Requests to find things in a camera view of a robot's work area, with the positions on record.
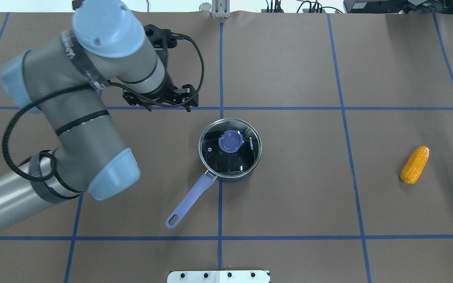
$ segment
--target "purple handle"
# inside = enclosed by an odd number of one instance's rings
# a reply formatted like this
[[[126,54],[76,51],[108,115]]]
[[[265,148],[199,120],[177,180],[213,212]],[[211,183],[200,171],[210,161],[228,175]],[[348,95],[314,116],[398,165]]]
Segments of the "purple handle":
[[[183,217],[187,214],[187,212],[192,208],[194,203],[198,200],[198,198],[210,187],[214,184],[214,180],[211,179],[206,174],[200,176],[198,181],[193,185],[192,189],[186,194],[184,199],[178,204],[176,209],[169,215],[165,222],[165,226],[169,229],[174,229],[178,224],[181,222]],[[173,224],[171,224],[171,220],[174,217],[178,217]]]

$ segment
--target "purple lid knob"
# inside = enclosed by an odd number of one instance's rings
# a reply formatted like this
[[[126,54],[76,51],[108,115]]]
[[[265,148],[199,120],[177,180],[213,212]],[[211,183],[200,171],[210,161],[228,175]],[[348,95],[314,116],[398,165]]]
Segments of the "purple lid knob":
[[[227,153],[234,153],[239,150],[241,145],[244,143],[242,135],[234,130],[227,130],[223,133],[223,136],[219,138],[219,147]]]

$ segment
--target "cable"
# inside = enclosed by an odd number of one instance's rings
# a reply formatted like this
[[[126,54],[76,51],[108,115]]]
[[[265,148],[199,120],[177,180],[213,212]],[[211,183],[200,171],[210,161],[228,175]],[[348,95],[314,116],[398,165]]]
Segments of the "cable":
[[[302,1],[302,3],[300,4],[300,7],[298,7],[298,10],[296,11],[297,13],[300,11],[300,8],[302,8],[302,6],[303,6],[305,3],[309,3],[309,9],[311,8],[312,4],[311,4],[310,1]]]
[[[317,9],[319,9],[319,6],[322,6],[319,2],[311,2],[311,1],[308,1],[308,0],[307,0],[307,1],[297,0],[297,1],[302,2],[302,3],[300,4],[300,6],[298,7],[298,10],[296,11],[297,13],[300,11],[300,9],[302,8],[302,6],[303,6],[305,3],[309,3],[309,13],[310,13],[311,11],[315,11],[317,5],[318,5],[318,6],[317,6],[317,7],[318,7]]]
[[[144,101],[146,101],[146,102],[148,102],[150,104],[153,104],[153,105],[157,105],[157,106],[161,106],[161,107],[167,107],[167,108],[176,108],[176,107],[187,105],[191,100],[193,100],[195,98],[196,95],[198,95],[200,89],[202,88],[202,84],[204,82],[204,74],[205,74],[204,59],[203,59],[202,53],[200,53],[200,50],[198,49],[197,43],[191,37],[189,37],[187,35],[184,35],[184,34],[172,34],[172,36],[174,38],[176,38],[176,39],[190,41],[192,43],[192,45],[195,47],[195,50],[197,51],[197,54],[198,54],[198,56],[200,58],[200,64],[201,64],[201,69],[202,69],[201,70],[201,74],[200,74],[200,82],[198,84],[198,87],[197,87],[195,93],[192,96],[187,98],[184,102],[181,102],[181,103],[178,103],[178,104],[163,104],[163,103],[151,100],[150,98],[146,97],[143,94],[138,93],[137,91],[129,88],[128,86],[108,81],[109,85],[110,86],[118,86],[119,88],[122,88],[122,89],[132,93],[137,98],[139,98],[141,100],[144,100]],[[5,162],[7,163],[8,167],[13,172],[15,172],[17,175],[19,175],[20,177],[22,177],[24,179],[27,179],[29,181],[34,181],[34,182],[43,182],[43,181],[46,181],[46,180],[52,178],[53,176],[57,175],[57,159],[55,158],[55,156],[53,156],[52,154],[49,154],[49,153],[43,153],[44,156],[46,156],[46,157],[48,157],[50,159],[51,170],[50,170],[50,173],[48,175],[41,176],[41,177],[35,177],[35,176],[31,176],[31,175],[27,174],[26,172],[23,172],[22,170],[20,170],[20,168],[18,168],[18,166],[15,165],[15,163],[13,162],[13,160],[11,159],[11,157],[9,155],[9,148],[8,148],[9,137],[10,137],[11,132],[13,131],[15,125],[17,124],[17,121],[22,117],[22,115],[24,115],[31,108],[36,107],[39,104],[41,104],[41,103],[43,103],[43,102],[45,102],[47,100],[50,100],[52,98],[55,98],[55,97],[57,97],[59,95],[63,95],[63,94],[66,94],[66,93],[71,93],[71,92],[77,92],[77,91],[81,91],[81,90],[87,90],[87,89],[90,89],[90,88],[91,88],[90,85],[81,85],[81,86],[74,86],[74,87],[71,87],[71,88],[65,88],[63,90],[59,90],[59,91],[50,93],[49,95],[45,95],[42,98],[27,104],[26,106],[24,106],[22,109],[20,109],[13,116],[13,118],[10,120],[10,122],[7,125],[7,128],[5,130],[5,133],[3,134],[3,139],[2,139],[3,158],[5,159]]]
[[[321,7],[321,13],[322,13],[322,9],[324,8],[331,8],[331,9],[335,9],[335,11],[338,11],[339,14],[343,14],[344,12],[343,11],[340,11],[339,9],[335,8],[335,7],[330,7],[330,6],[325,6],[325,7]]]
[[[160,107],[166,107],[166,108],[176,108],[176,107],[180,107],[180,106],[185,106],[187,105],[189,102],[191,102],[196,95],[198,95],[200,89],[202,88],[202,84],[204,82],[204,74],[205,74],[205,64],[204,64],[204,59],[202,57],[202,53],[200,53],[200,50],[198,49],[198,46],[197,44],[195,43],[195,41],[187,36],[187,35],[184,35],[184,34],[179,34],[179,33],[173,33],[172,36],[176,39],[183,39],[183,40],[187,40],[187,41],[190,41],[192,43],[192,45],[195,47],[195,50],[197,51],[197,54],[198,54],[198,57],[200,59],[200,65],[201,65],[201,74],[200,74],[200,82],[198,83],[198,87],[197,89],[195,90],[195,93],[190,96],[189,98],[187,98],[184,102],[181,102],[181,103],[178,103],[178,104],[163,104],[163,103],[160,103],[160,102],[157,102],[155,100],[152,100],[148,97],[146,97],[145,95],[133,90],[132,88],[129,88],[128,86],[125,86],[123,84],[119,84],[119,83],[113,83],[113,82],[109,82],[109,85],[110,86],[118,86],[119,88],[122,88],[130,93],[132,93],[135,97],[139,98],[140,100],[144,100],[145,102],[148,102],[149,104],[153,104],[153,105],[156,105],[156,106],[160,106]]]
[[[74,86],[72,88],[65,88],[63,90],[50,93],[49,95],[45,95],[42,98],[27,104],[26,106],[24,106],[24,108],[20,109],[13,116],[13,118],[10,120],[10,122],[7,125],[7,128],[5,130],[5,134],[3,135],[3,140],[2,140],[3,158],[5,159],[5,162],[7,163],[8,167],[13,172],[15,172],[17,175],[19,175],[20,177],[22,177],[24,179],[27,179],[29,181],[34,181],[34,182],[46,181],[46,180],[52,178],[54,175],[57,174],[57,162],[56,162],[55,157],[53,155],[51,155],[51,154],[47,155],[47,157],[50,158],[50,160],[51,160],[51,163],[50,163],[51,171],[50,171],[50,173],[48,175],[42,176],[42,177],[34,177],[34,176],[31,176],[31,175],[27,174],[26,172],[23,172],[22,170],[20,170],[20,168],[18,168],[15,165],[15,163],[13,162],[13,160],[11,159],[11,157],[9,155],[9,149],[8,149],[9,136],[11,135],[11,131],[13,131],[13,128],[17,124],[17,121],[20,119],[20,117],[22,117],[22,115],[24,115],[24,113],[29,111],[29,109],[31,109],[33,107],[36,107],[39,104],[41,104],[41,103],[43,103],[43,102],[45,102],[47,100],[50,100],[50,99],[52,99],[54,97],[57,97],[59,95],[63,95],[63,94],[66,94],[66,93],[71,93],[71,92],[76,92],[76,91],[81,91],[81,90],[86,90],[86,89],[89,89],[89,88],[91,88],[90,85]]]

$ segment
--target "yellow corn cob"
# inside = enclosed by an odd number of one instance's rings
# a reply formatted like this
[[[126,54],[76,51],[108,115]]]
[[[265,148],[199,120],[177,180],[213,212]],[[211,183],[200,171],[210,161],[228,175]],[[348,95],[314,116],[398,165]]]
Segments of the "yellow corn cob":
[[[415,184],[419,179],[427,159],[429,158],[429,148],[426,146],[419,147],[412,156],[408,158],[408,162],[401,170],[400,178],[408,184]]]

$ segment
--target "handle hole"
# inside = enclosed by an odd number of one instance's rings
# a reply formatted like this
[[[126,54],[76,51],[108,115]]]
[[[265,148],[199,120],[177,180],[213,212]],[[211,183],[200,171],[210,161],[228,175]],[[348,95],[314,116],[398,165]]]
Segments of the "handle hole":
[[[171,218],[171,220],[169,220],[169,224],[170,225],[174,225],[176,223],[176,221],[178,221],[179,219],[179,216],[177,214],[174,214]]]

